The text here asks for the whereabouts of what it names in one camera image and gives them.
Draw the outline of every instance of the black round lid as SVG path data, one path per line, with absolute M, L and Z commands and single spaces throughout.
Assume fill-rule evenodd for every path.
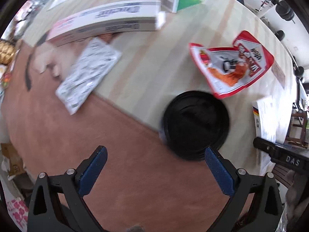
M 223 102 L 201 91 L 178 95 L 163 115 L 168 146 L 187 160 L 203 160 L 206 147 L 219 149 L 228 136 L 229 126 Z

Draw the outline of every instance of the blue gripper pad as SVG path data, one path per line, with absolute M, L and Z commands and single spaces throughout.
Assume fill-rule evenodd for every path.
M 90 193 L 106 161 L 107 161 L 107 149 L 105 147 L 102 147 L 102 149 L 98 152 L 98 154 L 89 164 L 84 174 L 80 178 L 78 193 L 82 198 L 84 195 Z
M 205 161 L 216 179 L 223 194 L 232 197 L 235 193 L 234 180 L 223 166 L 219 158 L 211 148 L 205 150 Z

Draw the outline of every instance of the table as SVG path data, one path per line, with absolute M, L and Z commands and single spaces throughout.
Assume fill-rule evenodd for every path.
M 32 89 L 27 91 L 20 82 L 26 60 L 53 23 L 114 1 L 120 0 L 68 0 L 49 11 L 47 5 L 34 19 L 25 33 L 2 105 L 10 138 L 34 175 L 40 171 L 63 173 L 97 145 L 105 145 L 109 160 L 92 196 L 85 200 L 108 230 L 141 222 L 147 231 L 205 231 L 227 199 L 219 193 L 204 162 L 175 157 L 157 135 L 162 113 L 172 98 L 187 90 L 210 91 L 191 60 L 188 43 L 231 46 L 232 40 L 247 30 L 274 55 L 285 74 L 285 88 L 270 69 L 249 88 L 223 100 L 231 126 L 219 151 L 236 168 L 251 174 L 259 173 L 252 146 L 251 102 L 272 95 L 277 109 L 276 138 L 283 142 L 296 99 L 292 61 L 274 34 L 246 7 L 236 0 L 205 0 L 168 14 L 158 32 L 126 32 L 114 38 L 111 45 L 123 56 L 76 114 L 69 116 L 54 94 L 60 81 L 53 79 L 49 70 L 38 74 L 33 63 L 29 66 Z M 47 62 L 44 57 L 53 52 L 53 60 L 48 62 L 61 59 L 72 64 L 76 48 L 81 50 L 85 44 L 75 43 L 75 49 L 61 46 L 55 52 L 47 48 L 41 60 Z M 61 69 L 64 75 L 69 67 Z

